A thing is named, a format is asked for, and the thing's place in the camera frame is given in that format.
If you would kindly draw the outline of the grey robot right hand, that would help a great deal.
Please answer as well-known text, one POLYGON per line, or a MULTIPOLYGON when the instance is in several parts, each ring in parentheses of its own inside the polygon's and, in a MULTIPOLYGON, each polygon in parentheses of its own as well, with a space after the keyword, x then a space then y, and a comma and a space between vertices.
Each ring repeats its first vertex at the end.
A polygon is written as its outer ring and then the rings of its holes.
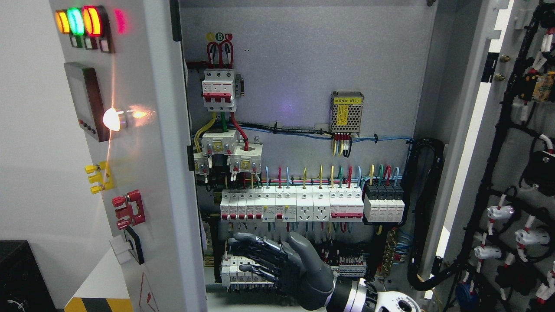
POLYGON ((334 289, 334 275, 312 244, 299 233, 291 232, 287 241, 277 243, 267 237, 236 233, 228 239, 233 253, 254 264, 240 265, 293 296, 300 306, 312 311, 323 308, 334 289))

